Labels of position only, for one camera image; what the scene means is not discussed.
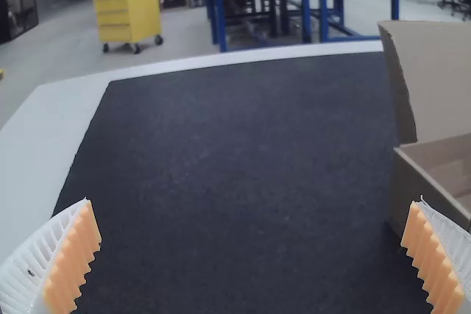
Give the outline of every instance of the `white plastic part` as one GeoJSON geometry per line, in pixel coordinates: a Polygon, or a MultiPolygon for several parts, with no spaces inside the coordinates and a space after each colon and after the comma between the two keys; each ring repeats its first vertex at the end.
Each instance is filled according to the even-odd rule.
{"type": "Polygon", "coordinates": [[[42,292],[68,231],[87,204],[83,199],[51,218],[0,265],[3,314],[50,314],[42,292]]]}
{"type": "Polygon", "coordinates": [[[471,314],[471,234],[426,202],[417,202],[417,206],[432,226],[464,291],[462,305],[450,314],[471,314]]]}

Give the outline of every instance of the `white table surface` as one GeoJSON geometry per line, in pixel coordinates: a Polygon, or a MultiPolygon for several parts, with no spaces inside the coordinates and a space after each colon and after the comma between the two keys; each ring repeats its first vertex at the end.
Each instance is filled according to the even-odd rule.
{"type": "Polygon", "coordinates": [[[39,86],[0,130],[0,262],[51,217],[109,82],[218,65],[382,50],[376,40],[236,51],[39,86]]]}

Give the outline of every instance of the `drawer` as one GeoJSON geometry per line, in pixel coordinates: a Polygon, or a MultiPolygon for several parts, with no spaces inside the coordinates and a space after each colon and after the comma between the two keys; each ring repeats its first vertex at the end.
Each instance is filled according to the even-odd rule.
{"type": "Polygon", "coordinates": [[[117,10],[96,15],[98,26],[104,25],[129,25],[130,17],[127,11],[117,10]]]}
{"type": "Polygon", "coordinates": [[[130,42],[131,27],[129,26],[99,26],[101,42],[130,42]]]}
{"type": "Polygon", "coordinates": [[[95,9],[97,13],[127,10],[127,0],[95,0],[95,9]]]}

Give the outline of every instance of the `cardboard flap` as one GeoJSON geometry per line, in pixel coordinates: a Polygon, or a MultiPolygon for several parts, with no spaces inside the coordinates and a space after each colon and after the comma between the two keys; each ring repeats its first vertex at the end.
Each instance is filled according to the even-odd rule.
{"type": "Polygon", "coordinates": [[[378,26],[400,143],[471,132],[471,26],[427,21],[378,26]]]}

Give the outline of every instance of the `floor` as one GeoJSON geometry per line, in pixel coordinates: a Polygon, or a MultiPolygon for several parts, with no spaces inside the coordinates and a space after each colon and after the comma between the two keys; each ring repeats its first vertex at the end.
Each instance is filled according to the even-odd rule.
{"type": "MultiPolygon", "coordinates": [[[[317,1],[311,0],[315,7],[317,1]]],[[[440,10],[436,0],[401,0],[404,20],[460,21],[449,10],[440,10]]],[[[376,22],[389,18],[389,0],[346,0],[347,25],[365,35],[377,33],[376,22]]],[[[161,47],[152,40],[142,43],[143,52],[131,55],[122,47],[101,53],[93,3],[81,1],[48,18],[35,29],[0,46],[0,67],[6,69],[0,81],[0,127],[24,99],[47,82],[83,76],[144,63],[194,57],[218,52],[210,41],[205,8],[163,13],[161,47]]]]}

